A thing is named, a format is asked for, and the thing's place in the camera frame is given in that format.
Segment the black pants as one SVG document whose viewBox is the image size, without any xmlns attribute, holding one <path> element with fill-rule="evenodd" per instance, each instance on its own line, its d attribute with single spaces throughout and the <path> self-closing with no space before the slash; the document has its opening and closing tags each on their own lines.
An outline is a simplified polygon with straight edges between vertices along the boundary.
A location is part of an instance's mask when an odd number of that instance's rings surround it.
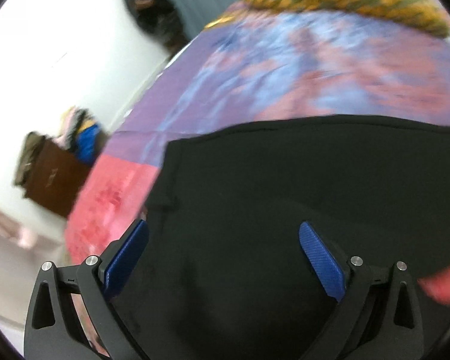
<svg viewBox="0 0 450 360">
<path fill-rule="evenodd" d="M 370 265 L 450 266 L 450 127 L 339 115 L 170 142 L 113 306 L 151 359 L 298 359 L 335 309 L 311 223 Z"/>
</svg>

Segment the brown wooden cabinet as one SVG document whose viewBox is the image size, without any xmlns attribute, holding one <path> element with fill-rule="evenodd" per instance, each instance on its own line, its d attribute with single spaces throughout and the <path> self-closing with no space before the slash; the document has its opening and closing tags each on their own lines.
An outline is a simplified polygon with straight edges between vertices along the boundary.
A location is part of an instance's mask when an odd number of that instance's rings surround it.
<svg viewBox="0 0 450 360">
<path fill-rule="evenodd" d="M 13 185 L 23 189 L 24 198 L 67 218 L 91 170 L 51 138 L 31 132 L 23 141 Z"/>
</svg>

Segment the colourful clothes pile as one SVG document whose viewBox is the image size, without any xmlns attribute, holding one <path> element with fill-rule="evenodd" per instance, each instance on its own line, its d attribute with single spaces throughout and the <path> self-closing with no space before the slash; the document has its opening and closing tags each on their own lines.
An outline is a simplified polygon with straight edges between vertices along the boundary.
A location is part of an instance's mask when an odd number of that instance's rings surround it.
<svg viewBox="0 0 450 360">
<path fill-rule="evenodd" d="M 73 106 L 62 116 L 60 132 L 54 142 L 81 163 L 92 166 L 108 137 L 88 109 Z"/>
</svg>

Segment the black hanging bag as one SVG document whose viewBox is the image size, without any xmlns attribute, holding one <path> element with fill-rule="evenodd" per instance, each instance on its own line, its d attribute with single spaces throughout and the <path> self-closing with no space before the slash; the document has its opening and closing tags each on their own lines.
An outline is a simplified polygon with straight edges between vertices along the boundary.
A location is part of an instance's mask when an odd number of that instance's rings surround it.
<svg viewBox="0 0 450 360">
<path fill-rule="evenodd" d="M 188 43 L 184 25 L 170 0 L 124 0 L 136 24 L 159 41 L 173 57 Z"/>
</svg>

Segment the pink purple satin bedspread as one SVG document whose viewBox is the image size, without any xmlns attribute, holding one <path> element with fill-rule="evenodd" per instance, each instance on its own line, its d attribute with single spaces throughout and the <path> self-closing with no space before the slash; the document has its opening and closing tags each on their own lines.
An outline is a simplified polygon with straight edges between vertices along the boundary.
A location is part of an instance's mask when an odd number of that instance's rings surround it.
<svg viewBox="0 0 450 360">
<path fill-rule="evenodd" d="M 173 58 L 108 139 L 68 219 L 71 261 L 122 236 L 169 141 L 253 121 L 338 114 L 450 126 L 450 42 L 339 10 L 230 6 Z"/>
</svg>

